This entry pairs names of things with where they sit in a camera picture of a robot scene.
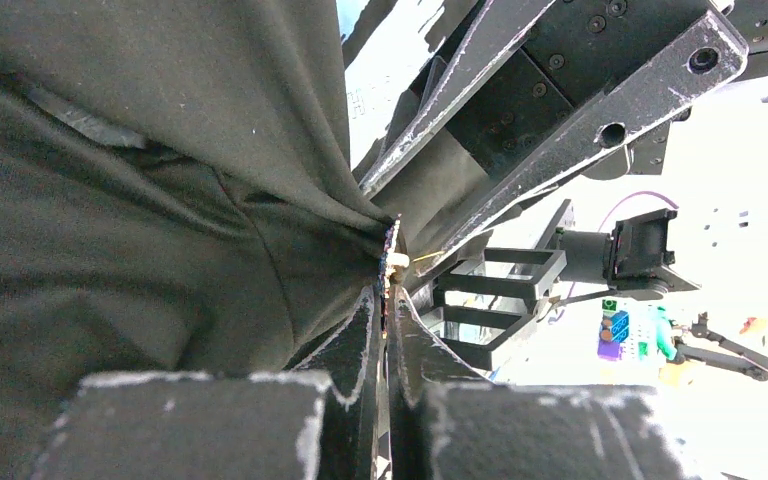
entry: metal bracket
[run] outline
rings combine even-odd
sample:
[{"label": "metal bracket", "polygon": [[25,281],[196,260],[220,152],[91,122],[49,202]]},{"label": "metal bracket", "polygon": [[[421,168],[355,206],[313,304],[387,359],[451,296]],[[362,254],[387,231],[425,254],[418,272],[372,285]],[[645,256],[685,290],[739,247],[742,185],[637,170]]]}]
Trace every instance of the metal bracket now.
[{"label": "metal bracket", "polygon": [[703,15],[625,81],[587,102],[495,188],[465,201],[453,214],[458,221],[427,247],[445,253],[420,262],[417,275],[432,271],[511,205],[593,165],[736,78],[747,51],[719,12]]},{"label": "metal bracket", "polygon": [[484,261],[530,265],[534,269],[527,278],[495,278],[456,273],[454,270],[437,279],[439,292],[461,291],[496,297],[519,298],[525,302],[524,314],[480,310],[452,305],[437,305],[434,314],[445,322],[478,325],[504,330],[486,345],[444,338],[443,342],[475,368],[493,370],[506,362],[530,336],[525,327],[534,320],[534,312],[566,266],[566,254],[559,250],[517,250],[488,248]]}]

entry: metal plate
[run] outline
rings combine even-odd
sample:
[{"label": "metal plate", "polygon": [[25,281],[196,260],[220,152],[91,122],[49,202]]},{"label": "metal plate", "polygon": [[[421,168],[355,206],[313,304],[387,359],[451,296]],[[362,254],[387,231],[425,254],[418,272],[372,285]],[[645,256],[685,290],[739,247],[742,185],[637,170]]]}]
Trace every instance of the metal plate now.
[{"label": "metal plate", "polygon": [[572,111],[528,55],[517,50],[446,129],[499,181]]},{"label": "metal plate", "polygon": [[[612,15],[619,4],[621,15]],[[634,72],[710,8],[707,0],[557,2],[523,45],[575,106]],[[594,33],[591,22],[604,27]],[[563,57],[563,66],[551,61]]]},{"label": "metal plate", "polygon": [[434,93],[394,145],[373,164],[360,189],[373,197],[504,65],[553,0],[486,0]]}]

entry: blue object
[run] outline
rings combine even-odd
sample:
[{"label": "blue object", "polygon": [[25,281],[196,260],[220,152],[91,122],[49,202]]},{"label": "blue object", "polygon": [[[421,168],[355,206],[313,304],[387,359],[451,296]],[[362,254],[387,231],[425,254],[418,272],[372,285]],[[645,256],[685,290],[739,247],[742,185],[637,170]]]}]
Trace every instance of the blue object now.
[{"label": "blue object", "polygon": [[628,328],[628,312],[620,310],[611,317],[611,335],[616,338],[617,334]]}]

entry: screw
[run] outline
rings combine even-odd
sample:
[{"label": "screw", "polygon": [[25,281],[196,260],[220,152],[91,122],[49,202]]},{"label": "screw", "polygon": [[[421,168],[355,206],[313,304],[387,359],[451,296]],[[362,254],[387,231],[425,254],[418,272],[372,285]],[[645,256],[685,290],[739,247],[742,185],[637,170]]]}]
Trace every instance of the screw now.
[{"label": "screw", "polygon": [[690,60],[687,62],[687,67],[691,72],[702,75],[703,73],[710,72],[717,63],[720,61],[720,54],[713,48],[700,48],[697,50]]},{"label": "screw", "polygon": [[567,60],[564,58],[563,55],[556,53],[549,57],[549,68],[552,70],[559,70],[564,67],[564,64],[567,63]]},{"label": "screw", "polygon": [[605,30],[605,17],[596,15],[590,19],[590,23],[587,24],[587,31],[590,33],[600,33]]},{"label": "screw", "polygon": [[535,83],[534,87],[531,89],[531,94],[534,98],[540,98],[543,95],[546,95],[546,84],[543,82]]},{"label": "screw", "polygon": [[608,4],[608,15],[612,17],[621,17],[628,10],[628,3],[625,0],[611,0]]}]

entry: bolt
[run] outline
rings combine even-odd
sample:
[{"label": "bolt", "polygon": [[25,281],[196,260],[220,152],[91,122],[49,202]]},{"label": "bolt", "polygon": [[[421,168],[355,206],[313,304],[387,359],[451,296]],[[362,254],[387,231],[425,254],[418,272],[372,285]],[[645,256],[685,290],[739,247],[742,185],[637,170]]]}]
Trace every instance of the bolt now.
[{"label": "bolt", "polygon": [[564,58],[563,55],[556,53],[549,57],[549,68],[552,70],[559,70],[564,67],[564,64],[567,63],[567,60]]},{"label": "bolt", "polygon": [[531,88],[531,95],[533,95],[534,98],[540,98],[543,95],[546,95],[546,84],[543,82],[535,83],[534,87]]},{"label": "bolt", "polygon": [[628,3],[625,0],[611,0],[608,4],[608,15],[612,17],[621,17],[628,10]]},{"label": "bolt", "polygon": [[587,31],[590,33],[600,33],[605,30],[605,17],[596,15],[590,19],[590,23],[587,24]]}]

